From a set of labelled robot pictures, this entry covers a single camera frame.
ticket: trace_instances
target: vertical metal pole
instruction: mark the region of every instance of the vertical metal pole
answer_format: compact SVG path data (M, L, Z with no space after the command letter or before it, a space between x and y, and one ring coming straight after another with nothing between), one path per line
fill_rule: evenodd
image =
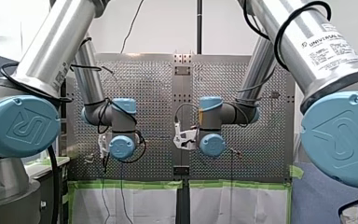
M202 0L197 0L197 54L202 54Z

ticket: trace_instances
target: wire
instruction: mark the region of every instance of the wire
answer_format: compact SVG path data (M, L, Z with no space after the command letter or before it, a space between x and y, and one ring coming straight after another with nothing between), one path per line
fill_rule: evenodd
M86 44L87 42L89 42L89 41L92 41L92 38L91 38L91 37L87 37L86 39L84 39L84 40L81 42L79 48L83 47L83 45L85 45L85 44Z
M105 98L106 104L104 105L104 107L100 108L100 111L98 112L98 125L97 125L97 132L98 134L103 134L106 133L107 130L109 129L109 127L106 127L103 131L101 131L101 126L103 126L103 117L106 114L106 109L108 108L108 106L110 105L114 105L116 108L118 108L121 112L123 112L124 114L126 114L127 116L129 116L133 122L136 124L138 124L138 120L136 120L136 118L130 114L129 112L127 112L125 109L123 109L121 106L119 106L118 104L116 104L115 102L111 101L109 98Z
M83 69L93 69L97 72L101 72L103 69L97 66L87 66L87 65L80 65L80 64L71 64L71 66L69 67L71 69L72 72L74 72L74 67L75 68L83 68Z
M258 22L257 22L257 20L255 19L255 16L252 16L252 20L254 21L255 26L257 27L257 29L261 32L260 26L258 26Z
M124 38L123 47L121 48L120 53L123 53L124 48L126 48L127 39L130 37L131 31L132 31L132 28L133 28L133 24L135 24L136 18L138 17L139 10L141 9L141 6L142 6L143 3L144 3L144 0L141 0L141 2L139 3L138 9L136 10L136 13L135 13L135 16L132 19L130 30L127 33L127 36Z
M178 108L176 109L176 111L175 111L175 117L174 117L175 122L178 122L178 121L179 121L179 119L178 119L178 113L179 113L179 110L180 110L184 105L191 105L191 106L195 107L197 110L200 109L198 106L196 106L196 105L194 105L194 104L191 104L191 103L182 103L181 105L179 105L179 107L178 107Z
M235 104L232 104L232 103L226 103L226 102L224 102L224 104L226 104L226 105L231 105L232 107L234 107L236 110L239 110L240 112L241 112L241 114L243 115L243 117L245 118L245 120L246 120L246 124L245 125L238 125L238 126L240 126L240 127L242 127L242 128L246 128L247 126L248 126L248 124L249 124L249 118L248 118L248 116L245 114L245 112L243 112L243 110L241 110L237 105L235 105Z
M19 87L22 91L26 91L32 95L36 95L36 96L39 96L39 97L42 97L42 98L45 98L45 99L48 99L50 101L54 101L54 102L58 102L58 103L71 103L73 101L73 99L70 99L70 98L54 98L50 95L47 95L45 94L44 92L40 91L40 90L36 90L36 89L33 89L31 87L28 87L27 85L25 84L22 84L20 83L19 81L17 81L16 79L14 79L13 77L11 77L6 69L9 68L9 67L16 67L18 66L19 63L6 63L4 65L1 66L0 68L0 72L2 74L3 77L7 78L7 80L9 80L10 82L12 82L13 84L15 84L17 87Z
M243 89L243 90L240 90L240 91L237 91L237 92L245 92L245 91L252 91L256 88L259 88L259 87L262 87L264 84L266 84L274 75L274 72L275 72L275 68L272 70L271 74L269 74L266 78L264 78L260 84L258 85L255 85L253 87L249 87L249 88L246 88L246 89Z
M268 36L268 35L263 34L260 29L257 30L257 28L255 28L255 27L252 25L251 21L249 20L248 12L247 12L247 2L248 2L248 1L245 0L245 3L243 4L243 16L244 16L244 18L245 18L246 23L247 23L248 26L249 26L253 31L255 31L258 35L260 35L260 36L262 36L262 37L264 37L264 38L266 38L266 39L269 39L269 36Z
M145 139L141 135L139 135L139 136L141 138L141 144L142 143L144 144L144 150L142 151L141 155L138 158L136 158L135 160L133 160L133 161L118 160L119 162L124 163L124 164L131 164L131 163L137 162L138 160L140 160L144 156L144 154L146 153L147 145L146 145Z
M331 7L327 3L322 2L322 1L313 1L313 2L307 3L303 7L300 7L298 9L296 9L294 12L292 12L292 14L290 14L289 18L287 18L287 20L282 24L281 28L279 29L279 31L277 33L277 36L275 38L275 43L274 43L275 58L277 59L277 62L281 65L281 67L286 69L287 71L289 71L289 69L288 69L287 65L283 62L283 60L281 58L281 54L280 54L281 42L282 42L282 38L284 35L284 31L297 16L301 15L301 13L303 13L304 11L306 11L307 9L309 9L310 7L313 7L313 6L324 7L327 11L327 19L329 21L331 20L331 14L332 14Z
M53 174L53 213L52 224L57 224L60 208L60 170L58 169L57 159L55 157L53 146L48 147L48 155L51 161L51 172Z
M120 191L121 191L121 198L123 199L123 207L124 207L124 214L126 215L127 220L133 224L132 220L130 219L128 213L127 213L127 207L126 207L126 199L124 198L124 192L123 192L123 178L124 178L124 163L121 163L121 169L120 169Z
M98 125L97 125L97 132L98 134L106 133L109 129L109 126L107 126L103 131L101 131L101 126L103 126L103 117L106 113L106 109L108 106L111 105L111 100L109 98L105 98L106 104L104 107L100 107L100 111L98 111Z

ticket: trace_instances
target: white wall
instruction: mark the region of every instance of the white wall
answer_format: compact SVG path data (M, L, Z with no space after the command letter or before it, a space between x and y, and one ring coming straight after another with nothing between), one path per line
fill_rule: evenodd
M113 0L89 33L98 52L120 52L140 0ZM257 36L237 0L203 1L203 53L251 54ZM124 52L197 50L197 0L145 0Z
M20 60L48 12L48 0L0 0L0 56Z

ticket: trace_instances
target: metal post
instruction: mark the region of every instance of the metal post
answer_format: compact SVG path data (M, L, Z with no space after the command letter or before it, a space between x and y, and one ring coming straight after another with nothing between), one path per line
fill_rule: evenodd
M197 0L197 54L202 54L202 0Z
M259 37L237 99L247 105L255 105L256 99L261 96L263 87L254 87L260 85L271 75L275 65L274 46L269 40Z
M75 64L95 66L92 43L86 42L75 56ZM85 105L100 103L104 100L103 85L95 69L75 68L75 75Z
M95 14L92 1L57 1L13 77L58 97L70 63Z

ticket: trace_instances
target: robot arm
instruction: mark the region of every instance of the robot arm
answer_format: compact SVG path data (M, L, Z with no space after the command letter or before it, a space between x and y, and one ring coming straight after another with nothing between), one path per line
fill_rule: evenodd
M61 126L57 112L61 84L74 58L76 63L94 65L90 42L83 40L92 19L103 14L107 3L57 1L15 73L0 78L0 158L33 156L55 141ZM126 159L141 138L135 134L135 101L105 99L97 72L75 70L85 102L83 119L112 126L110 150L115 158Z
M358 55L315 8L325 7L331 15L330 7L310 0L239 2L257 16L268 38L259 39L243 88L263 83L275 57L305 95L301 138L310 159L325 174L358 188L358 91L344 90L358 82ZM221 125L257 121L253 105L260 92L261 88L240 92L231 105L220 97L201 98L197 147L208 156L219 156L226 148Z
M0 158L32 156L55 141L61 84L92 19L106 4L58 1L16 72L0 78Z

